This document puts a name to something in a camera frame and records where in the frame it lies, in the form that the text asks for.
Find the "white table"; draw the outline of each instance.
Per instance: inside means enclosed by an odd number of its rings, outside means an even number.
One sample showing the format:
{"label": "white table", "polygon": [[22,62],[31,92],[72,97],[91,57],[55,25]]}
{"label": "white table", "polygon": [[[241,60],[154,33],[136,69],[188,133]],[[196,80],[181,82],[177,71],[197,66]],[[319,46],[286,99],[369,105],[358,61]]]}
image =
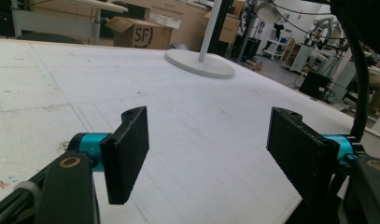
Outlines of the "white table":
{"label": "white table", "polygon": [[146,105],[150,150],[130,201],[109,205],[94,175],[103,223],[284,223],[301,197],[266,150],[271,107],[320,133],[349,133],[352,119],[235,63],[226,61],[235,77],[221,80],[163,56],[0,40],[0,180],[9,185],[0,200],[74,134],[113,132],[120,113]]}

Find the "white pole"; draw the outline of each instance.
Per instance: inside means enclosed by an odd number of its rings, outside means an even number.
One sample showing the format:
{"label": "white pole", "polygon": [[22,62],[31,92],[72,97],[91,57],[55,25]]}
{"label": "white pole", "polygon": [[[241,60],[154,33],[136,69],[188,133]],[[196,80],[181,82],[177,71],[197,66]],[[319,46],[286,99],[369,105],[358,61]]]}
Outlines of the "white pole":
{"label": "white pole", "polygon": [[199,62],[204,62],[207,50],[209,49],[210,39],[212,38],[213,30],[216,25],[219,8],[221,7],[222,0],[216,0],[212,8],[212,15],[210,16],[209,23],[207,24],[206,32],[204,34],[204,42],[202,43],[201,52],[199,53]]}

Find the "cardboard box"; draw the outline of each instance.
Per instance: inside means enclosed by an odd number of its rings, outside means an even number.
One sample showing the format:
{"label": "cardboard box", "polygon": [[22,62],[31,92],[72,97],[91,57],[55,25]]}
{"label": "cardboard box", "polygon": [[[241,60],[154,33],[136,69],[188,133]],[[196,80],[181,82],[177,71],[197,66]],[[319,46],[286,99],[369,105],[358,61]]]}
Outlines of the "cardboard box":
{"label": "cardboard box", "polygon": [[[210,18],[211,12],[206,13],[204,16]],[[240,21],[236,18],[226,16],[224,24],[222,25],[221,33],[219,34],[219,41],[233,44],[238,33]]]}
{"label": "cardboard box", "polygon": [[114,17],[106,27],[114,31],[114,47],[169,49],[172,28],[151,21]]}
{"label": "cardboard box", "polygon": [[242,11],[243,6],[245,5],[246,1],[243,0],[236,0],[233,3],[233,15],[240,16],[240,12]]}

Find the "teal connector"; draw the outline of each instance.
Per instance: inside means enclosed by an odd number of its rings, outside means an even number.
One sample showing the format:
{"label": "teal connector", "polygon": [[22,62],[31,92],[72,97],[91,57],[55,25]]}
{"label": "teal connector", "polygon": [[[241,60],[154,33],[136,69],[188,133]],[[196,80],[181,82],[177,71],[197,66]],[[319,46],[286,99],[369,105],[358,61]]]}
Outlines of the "teal connector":
{"label": "teal connector", "polygon": [[340,134],[322,134],[323,137],[331,139],[340,145],[337,160],[340,161],[346,154],[353,155],[353,148],[350,142]]}
{"label": "teal connector", "polygon": [[97,161],[97,166],[93,167],[94,172],[104,171],[100,141],[107,136],[108,133],[86,133],[79,144],[78,152],[87,153],[92,160]]}

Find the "cabinet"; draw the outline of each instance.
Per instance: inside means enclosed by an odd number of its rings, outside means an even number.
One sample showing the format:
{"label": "cabinet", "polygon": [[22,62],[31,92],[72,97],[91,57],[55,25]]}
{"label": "cabinet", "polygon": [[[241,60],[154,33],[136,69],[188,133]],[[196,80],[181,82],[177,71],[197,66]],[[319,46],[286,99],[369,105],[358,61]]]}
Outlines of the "cabinet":
{"label": "cabinet", "polygon": [[301,73],[311,51],[311,47],[295,44],[289,53],[288,59],[282,64],[282,66],[290,71]]}

